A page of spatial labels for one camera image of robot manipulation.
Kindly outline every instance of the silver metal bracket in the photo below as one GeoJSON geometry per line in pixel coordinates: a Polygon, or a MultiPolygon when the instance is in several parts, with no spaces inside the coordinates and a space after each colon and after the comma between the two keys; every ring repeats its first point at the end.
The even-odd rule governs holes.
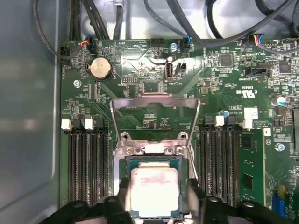
{"type": "Polygon", "coordinates": [[[115,6],[124,6],[125,1],[124,0],[113,0],[113,3],[115,6]]]}
{"type": "Polygon", "coordinates": [[[121,139],[119,133],[119,128],[117,126],[115,113],[116,110],[126,107],[135,107],[135,108],[144,108],[150,103],[161,103],[164,107],[189,107],[195,109],[194,117],[190,125],[190,130],[188,133],[189,138],[185,141],[185,146],[190,145],[190,141],[193,136],[194,128],[197,122],[200,108],[200,100],[197,98],[174,98],[173,96],[167,93],[145,93],[139,95],[136,98],[122,98],[122,99],[113,99],[110,101],[110,110],[112,114],[112,119],[117,134],[118,145],[120,147],[125,146],[124,141],[121,139]]]}

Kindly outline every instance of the black ram slot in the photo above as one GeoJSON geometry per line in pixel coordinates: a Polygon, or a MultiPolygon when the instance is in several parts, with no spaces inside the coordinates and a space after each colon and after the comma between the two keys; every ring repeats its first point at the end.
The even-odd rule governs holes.
{"type": "Polygon", "coordinates": [[[82,133],[76,135],[76,154],[77,154],[77,200],[82,200],[83,192],[83,164],[82,164],[83,141],[82,133]]]}
{"type": "Polygon", "coordinates": [[[206,155],[205,155],[205,132],[200,132],[200,187],[206,192],[206,155]]]}
{"type": "Polygon", "coordinates": [[[222,187],[222,144],[221,144],[221,139],[222,139],[222,130],[218,129],[216,130],[216,139],[215,139],[215,144],[216,144],[216,180],[217,180],[217,195],[219,197],[222,197],[223,193],[223,187],[222,187]]]}
{"type": "Polygon", "coordinates": [[[98,150],[98,135],[97,133],[94,133],[91,135],[91,142],[92,146],[90,147],[90,157],[89,157],[89,175],[90,175],[90,206],[93,206],[96,204],[95,195],[97,191],[96,186],[96,171],[94,170],[94,157],[97,156],[97,150],[98,150]]]}
{"type": "Polygon", "coordinates": [[[108,181],[109,181],[109,154],[108,154],[107,134],[103,132],[100,135],[100,197],[108,196],[108,181]]]}
{"type": "Polygon", "coordinates": [[[227,182],[227,155],[226,155],[226,145],[227,145],[227,133],[226,131],[222,131],[222,181],[223,181],[223,191],[222,198],[227,202],[228,201],[228,182],[227,182]]]}
{"type": "Polygon", "coordinates": [[[88,171],[88,167],[87,167],[87,150],[88,150],[88,138],[87,138],[88,134],[83,134],[82,136],[82,200],[84,202],[87,201],[87,171],[88,171]]]}
{"type": "Polygon", "coordinates": [[[212,171],[212,195],[217,195],[217,175],[216,175],[216,167],[217,167],[217,163],[216,163],[216,132],[215,131],[211,131],[211,136],[212,136],[212,140],[211,140],[211,171],[212,171]]]}
{"type": "Polygon", "coordinates": [[[69,159],[68,159],[68,202],[75,200],[76,195],[76,184],[75,184],[75,177],[76,177],[76,169],[75,169],[75,135],[69,133],[69,159]]]}
{"type": "Polygon", "coordinates": [[[238,185],[238,179],[239,179],[239,152],[240,152],[240,133],[238,131],[234,131],[233,135],[233,183],[234,183],[234,206],[237,205],[239,202],[239,185],[238,185]]]}
{"type": "Polygon", "coordinates": [[[232,154],[232,136],[231,130],[227,130],[227,144],[226,144],[226,166],[227,166],[227,184],[228,184],[228,204],[234,204],[234,174],[233,174],[233,154],[232,154]]]}
{"type": "Polygon", "coordinates": [[[211,195],[212,193],[212,183],[211,183],[211,135],[210,131],[205,131],[205,169],[206,169],[206,193],[211,195]]]}

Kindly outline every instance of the green circuit board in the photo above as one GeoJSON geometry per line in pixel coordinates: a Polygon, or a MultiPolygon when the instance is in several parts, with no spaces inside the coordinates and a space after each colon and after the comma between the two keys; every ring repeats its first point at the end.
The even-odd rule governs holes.
{"type": "MultiPolygon", "coordinates": [[[[297,40],[264,40],[263,44],[284,50],[296,47],[297,40]]],[[[78,45],[79,42],[74,41],[66,43],[70,51],[78,45]]],[[[200,178],[204,178],[201,174],[205,164],[209,165],[204,173],[214,175],[213,167],[216,161],[211,161],[211,157],[207,155],[213,153],[213,150],[217,153],[225,144],[226,147],[233,148],[235,155],[227,169],[230,171],[234,167],[231,170],[231,176],[236,181],[234,192],[228,194],[236,195],[235,202],[248,199],[273,208],[272,197],[279,195],[286,201],[286,216],[297,217],[299,201],[293,198],[298,197],[297,190],[299,191],[299,147],[295,144],[296,128],[293,117],[296,108],[299,108],[298,54],[274,55],[250,45],[240,46],[239,42],[214,49],[203,49],[191,43],[187,54],[183,53],[182,47],[183,40],[165,39],[159,47],[153,47],[151,40],[98,41],[98,56],[105,57],[113,66],[112,77],[104,82],[95,80],[86,72],[85,65],[91,60],[86,48],[83,48],[70,64],[62,66],[61,119],[84,122],[86,118],[92,117],[94,120],[104,120],[105,123],[107,141],[106,146],[101,147],[98,152],[95,169],[98,170],[100,180],[95,185],[102,184],[101,178],[105,178],[106,183],[105,187],[95,191],[97,196],[93,202],[114,193],[112,154],[117,138],[111,117],[110,100],[135,98],[139,94],[149,92],[166,92],[176,98],[198,98],[202,102],[192,139],[200,178]],[[176,52],[169,48],[172,43],[178,46],[176,52]],[[186,68],[175,71],[174,77],[166,81],[165,60],[170,56],[173,58],[174,70],[179,63],[185,64],[186,68]],[[262,73],[252,72],[256,68],[262,69],[262,73]],[[74,81],[79,81],[80,86],[74,87],[74,81]],[[285,97],[286,104],[280,107],[273,106],[272,99],[280,96],[285,97]],[[206,125],[206,119],[215,118],[220,111],[228,111],[230,116],[236,119],[233,132],[227,131],[226,127],[215,128],[206,125]],[[253,120],[252,129],[239,127],[238,123],[245,119],[253,120]],[[217,141],[216,145],[213,143],[213,138],[217,136],[219,139],[229,137],[230,142],[219,142],[217,147],[217,141]],[[205,138],[210,145],[203,143],[205,138]],[[277,149],[279,144],[284,145],[283,151],[277,149]]],[[[155,104],[142,109],[121,109],[117,111],[116,118],[120,132],[129,132],[133,139],[159,141],[176,139],[180,131],[189,130],[194,113],[191,109],[163,108],[155,104]]],[[[88,163],[92,157],[87,152],[73,165],[75,170],[87,167],[87,170],[83,171],[86,175],[78,177],[77,174],[71,174],[70,141],[70,135],[62,131],[61,206],[75,199],[90,202],[92,197],[89,195],[91,187],[88,180],[85,180],[89,177],[88,163]],[[86,164],[81,166],[80,160],[86,160],[86,164]],[[77,179],[73,186],[73,196],[70,193],[70,175],[77,179]],[[85,184],[78,188],[81,181],[85,184]]],[[[85,141],[80,144],[81,148],[89,145],[85,141]]],[[[218,170],[219,175],[225,175],[220,170],[221,168],[218,170]]],[[[213,181],[206,177],[202,187],[207,194],[213,194],[212,185],[213,181]]],[[[223,182],[217,183],[217,186],[220,185],[223,185],[223,182]]]]}

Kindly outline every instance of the integrated circuit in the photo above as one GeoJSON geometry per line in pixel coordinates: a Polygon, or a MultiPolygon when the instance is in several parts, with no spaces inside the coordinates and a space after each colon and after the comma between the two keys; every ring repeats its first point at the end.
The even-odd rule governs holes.
{"type": "Polygon", "coordinates": [[[241,147],[247,148],[247,149],[252,149],[252,147],[253,147],[252,137],[248,136],[248,135],[242,135],[241,147]]]}
{"type": "Polygon", "coordinates": [[[243,174],[242,182],[244,187],[253,190],[253,177],[248,174],[243,174]]]}
{"type": "Polygon", "coordinates": [[[279,62],[279,73],[280,74],[290,74],[292,72],[290,62],[279,62]]]}
{"type": "Polygon", "coordinates": [[[231,55],[220,55],[220,66],[233,66],[233,58],[231,55]]]}

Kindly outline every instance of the wire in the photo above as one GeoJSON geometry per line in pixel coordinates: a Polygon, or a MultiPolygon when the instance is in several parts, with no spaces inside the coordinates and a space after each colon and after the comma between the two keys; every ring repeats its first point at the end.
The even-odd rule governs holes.
{"type": "Polygon", "coordinates": [[[75,3],[74,3],[74,36],[77,41],[81,40],[80,9],[81,9],[81,0],[75,0],[75,3]]]}
{"type": "Polygon", "coordinates": [[[267,25],[271,20],[273,20],[273,18],[275,18],[275,16],[280,14],[292,2],[294,2],[294,0],[286,0],[271,15],[267,16],[266,18],[261,20],[256,25],[250,27],[247,30],[244,30],[243,32],[241,32],[237,35],[231,36],[229,38],[221,39],[221,40],[202,40],[200,37],[198,37],[198,35],[196,34],[194,29],[190,25],[190,23],[187,20],[182,8],[180,7],[178,1],[177,0],[166,0],[166,1],[168,3],[172,13],[176,17],[177,21],[184,28],[184,30],[188,33],[188,35],[194,41],[196,41],[198,44],[202,45],[203,47],[207,47],[207,48],[214,48],[214,47],[223,46],[223,45],[226,45],[226,44],[231,43],[233,41],[239,40],[239,39],[241,39],[241,38],[243,38],[243,37],[245,37],[249,34],[254,33],[255,31],[257,31],[257,30],[261,29],[262,27],[264,27],[265,25],[267,25]]]}
{"type": "Polygon", "coordinates": [[[291,53],[295,53],[295,52],[298,52],[299,51],[299,48],[294,48],[294,49],[292,49],[292,50],[272,50],[272,49],[270,49],[270,48],[267,48],[267,47],[265,47],[265,46],[263,46],[263,45],[259,45],[258,46],[260,49],[263,49],[263,50],[265,50],[265,51],[268,51],[268,52],[270,52],[270,53],[273,53],[273,54],[291,54],[291,53]]]}
{"type": "Polygon", "coordinates": [[[43,32],[43,28],[41,26],[41,22],[39,20],[39,17],[38,17],[38,1],[39,0],[33,0],[33,4],[32,4],[32,11],[33,11],[33,18],[34,18],[34,23],[36,25],[36,28],[37,28],[37,32],[42,40],[42,42],[46,45],[46,48],[52,53],[54,54],[55,56],[57,56],[57,58],[61,59],[61,60],[64,60],[64,61],[68,61],[70,59],[72,59],[74,56],[76,56],[80,50],[82,49],[82,46],[78,46],[69,56],[63,56],[59,53],[57,53],[52,47],[51,45],[49,44],[44,32],[43,32]]]}
{"type": "Polygon", "coordinates": [[[298,9],[299,9],[299,0],[296,1],[296,4],[294,6],[294,11],[293,11],[293,17],[292,17],[292,27],[297,37],[299,37],[299,31],[297,29],[298,9]]]}
{"type": "Polygon", "coordinates": [[[206,16],[207,16],[207,22],[209,24],[209,27],[217,39],[223,39],[221,34],[218,32],[218,29],[215,26],[214,19],[213,19],[213,5],[216,2],[216,0],[207,0],[206,1],[206,16]]]}
{"type": "Polygon", "coordinates": [[[70,1],[70,30],[69,40],[74,40],[74,29],[75,29],[75,0],[70,1]]]}
{"type": "Polygon", "coordinates": [[[181,37],[187,37],[187,34],[184,34],[182,31],[178,30],[177,28],[170,25],[168,22],[166,22],[164,19],[162,19],[158,14],[150,7],[149,0],[143,0],[144,6],[146,10],[148,11],[149,15],[156,20],[161,25],[165,26],[166,28],[170,29],[171,31],[175,32],[176,34],[180,35],[181,37]]]}
{"type": "Polygon", "coordinates": [[[97,7],[95,6],[93,0],[87,0],[87,1],[89,3],[89,6],[90,6],[90,9],[92,11],[93,16],[94,16],[96,22],[99,25],[100,32],[102,33],[102,35],[104,37],[104,40],[110,40],[109,34],[106,30],[106,27],[105,27],[105,24],[103,22],[102,16],[100,15],[100,13],[99,13],[97,7]]]}
{"type": "MultiPolygon", "coordinates": [[[[274,12],[272,8],[270,8],[264,0],[255,0],[257,8],[263,13],[265,16],[270,15],[271,13],[274,12]]],[[[286,16],[284,15],[277,15],[274,20],[283,23],[285,26],[288,27],[290,34],[292,36],[295,36],[295,30],[292,28],[292,21],[289,20],[286,16]]]]}
{"type": "Polygon", "coordinates": [[[89,4],[88,4],[88,0],[82,0],[83,2],[83,6],[88,14],[88,18],[90,19],[90,23],[94,29],[94,32],[95,32],[95,35],[97,36],[97,38],[99,40],[103,39],[103,36],[102,36],[102,33],[101,33],[101,30],[98,26],[98,23],[97,21],[95,20],[95,17],[93,15],[93,12],[91,11],[90,7],[89,7],[89,4]]]}
{"type": "Polygon", "coordinates": [[[114,40],[119,40],[121,38],[122,21],[123,21],[123,8],[122,6],[116,6],[116,24],[113,33],[114,40]]]}

